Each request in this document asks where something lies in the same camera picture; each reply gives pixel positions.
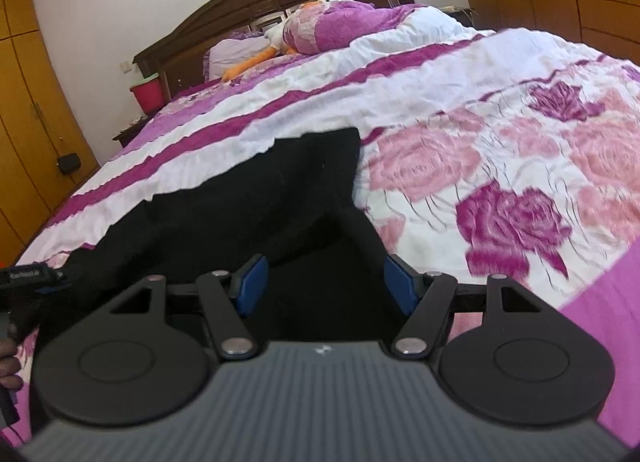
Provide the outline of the left dark-skinned hand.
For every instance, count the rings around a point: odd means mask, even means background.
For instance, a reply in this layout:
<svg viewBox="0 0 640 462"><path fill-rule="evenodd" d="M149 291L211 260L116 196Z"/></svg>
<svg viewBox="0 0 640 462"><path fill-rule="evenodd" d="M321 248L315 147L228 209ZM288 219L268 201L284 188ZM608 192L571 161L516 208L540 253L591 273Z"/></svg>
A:
<svg viewBox="0 0 640 462"><path fill-rule="evenodd" d="M21 362L17 359L17 344L12 338L0 339L0 385L6 390L17 392L24 382L18 372Z"/></svg>

